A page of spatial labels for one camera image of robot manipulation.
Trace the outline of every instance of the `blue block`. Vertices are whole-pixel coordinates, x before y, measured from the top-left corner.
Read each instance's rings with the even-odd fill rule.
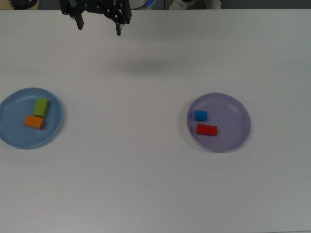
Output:
[[[207,121],[207,111],[195,110],[196,121]]]

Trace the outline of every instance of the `block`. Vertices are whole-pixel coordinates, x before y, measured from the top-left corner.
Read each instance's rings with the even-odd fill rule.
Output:
[[[24,121],[24,125],[37,130],[41,130],[43,127],[44,119],[37,116],[27,115]]]
[[[38,98],[35,103],[33,116],[45,119],[49,108],[49,101],[46,98]]]
[[[216,136],[217,126],[198,124],[196,127],[196,134]]]
[[[195,110],[196,121],[207,121],[207,111]]]

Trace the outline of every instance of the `table surface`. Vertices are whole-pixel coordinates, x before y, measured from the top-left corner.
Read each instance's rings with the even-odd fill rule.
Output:
[[[0,142],[0,230],[246,233],[311,230],[311,10],[134,11],[113,22],[0,12],[0,100],[53,92],[50,143]],[[232,153],[200,147],[191,102],[223,92],[252,131]]]

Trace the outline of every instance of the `plate rim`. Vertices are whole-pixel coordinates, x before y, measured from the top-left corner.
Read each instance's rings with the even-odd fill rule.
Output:
[[[247,135],[244,139],[244,141],[242,141],[242,143],[240,143],[239,145],[231,148],[231,149],[225,149],[225,150],[217,150],[217,149],[212,149],[212,148],[209,148],[205,145],[203,145],[202,143],[200,143],[195,137],[194,135],[191,133],[190,131],[190,125],[189,125],[189,122],[188,122],[188,116],[190,115],[190,108],[193,106],[193,104],[200,98],[204,97],[204,96],[207,96],[207,95],[223,95],[223,96],[226,96],[226,97],[229,97],[231,99],[234,99],[235,101],[237,101],[244,109],[245,109],[245,112],[247,114],[247,117],[249,119],[249,130],[247,132]],[[250,117],[250,114],[248,112],[248,110],[246,109],[246,107],[244,106],[244,104],[242,104],[238,99],[234,98],[233,96],[231,95],[228,95],[228,94],[225,94],[225,93],[221,93],[221,92],[209,92],[209,93],[206,93],[206,94],[203,94],[203,95],[200,95],[199,97],[197,97],[194,101],[192,101],[192,103],[190,104],[188,110],[187,110],[187,116],[186,116],[186,122],[187,122],[187,129],[189,131],[189,133],[191,134],[192,138],[196,141],[196,143],[198,145],[200,145],[201,147],[209,150],[209,151],[212,151],[212,152],[217,152],[217,153],[226,153],[226,152],[232,152],[234,150],[237,150],[238,148],[240,148],[248,139],[249,135],[250,135],[250,132],[251,132],[251,129],[252,129],[252,121],[251,121],[251,117]]]
[[[43,92],[46,92],[46,93],[52,95],[52,96],[56,99],[56,101],[57,101],[57,103],[58,103],[58,105],[59,105],[59,107],[60,107],[60,119],[59,119],[58,125],[55,127],[55,129],[53,130],[53,132],[52,132],[47,138],[45,138],[44,140],[42,140],[42,141],[40,141],[40,142],[38,142],[38,143],[32,144],[32,145],[26,145],[26,146],[18,146],[18,145],[15,145],[14,143],[10,143],[10,142],[8,142],[7,140],[5,140],[5,139],[2,137],[2,134],[0,134],[0,138],[1,138],[1,140],[2,140],[3,142],[5,142],[6,144],[8,144],[8,145],[10,145],[10,146],[13,146],[13,147],[15,147],[15,148],[20,148],[20,149],[34,149],[34,148],[38,148],[38,147],[44,145],[45,143],[49,142],[50,140],[52,140],[52,138],[53,138],[54,136],[56,136],[56,134],[57,134],[57,132],[59,131],[59,129],[60,129],[61,125],[62,125],[62,122],[63,122],[63,107],[62,107],[62,104],[61,104],[61,102],[59,101],[58,97],[57,97],[55,94],[53,94],[52,92],[50,92],[50,91],[48,91],[48,90],[46,90],[46,89],[43,89],[43,88],[39,88],[39,87],[28,87],[28,88],[20,89],[20,90],[18,90],[18,91],[13,92],[12,94],[10,94],[9,96],[7,96],[7,97],[0,103],[0,108],[2,107],[3,104],[5,104],[5,102],[6,102],[11,96],[17,94],[18,92],[27,91],[27,90],[39,90],[39,91],[43,91]]]

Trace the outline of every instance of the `plate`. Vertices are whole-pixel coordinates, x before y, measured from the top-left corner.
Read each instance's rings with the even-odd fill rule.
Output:
[[[24,126],[27,115],[32,115],[37,98],[47,98],[49,110],[41,130]],[[35,148],[48,142],[57,133],[63,118],[60,102],[51,92],[40,88],[19,90],[0,105],[0,138],[18,148]]]
[[[195,110],[208,112],[207,121],[195,121]],[[217,136],[196,134],[197,124],[218,127]],[[187,125],[194,139],[214,152],[229,152],[246,141],[251,131],[251,119],[244,105],[223,93],[208,93],[197,98],[187,114]]]

